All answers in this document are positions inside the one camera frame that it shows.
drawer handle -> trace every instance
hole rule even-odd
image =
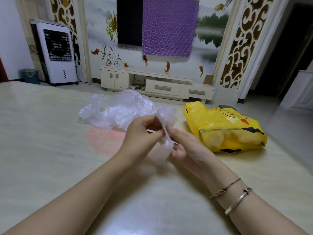
[[[189,90],[189,94],[205,95],[205,91]]]
[[[170,86],[157,86],[157,85],[154,85],[154,89],[171,91],[172,88]]]

air cooler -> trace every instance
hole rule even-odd
[[[71,32],[66,25],[30,20],[45,80],[52,86],[59,83],[78,84]]]

plastic bag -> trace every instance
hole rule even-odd
[[[209,110],[201,102],[191,102],[185,105],[184,116],[192,133],[213,152],[257,149],[267,143],[258,121],[233,108]]]
[[[160,142],[159,154],[166,158],[172,152],[174,143],[165,126],[173,126],[177,121],[174,107],[160,106],[155,108],[151,100],[135,90],[124,90],[108,98],[103,94],[93,94],[89,101],[90,104],[82,108],[78,115],[94,126],[115,127],[126,131],[133,119],[145,115],[156,115],[166,134]]]

fan grille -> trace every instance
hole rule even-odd
[[[70,39],[67,33],[44,29],[44,34],[51,61],[72,61]]]

television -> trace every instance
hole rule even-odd
[[[142,46],[143,0],[117,1],[117,42]]]

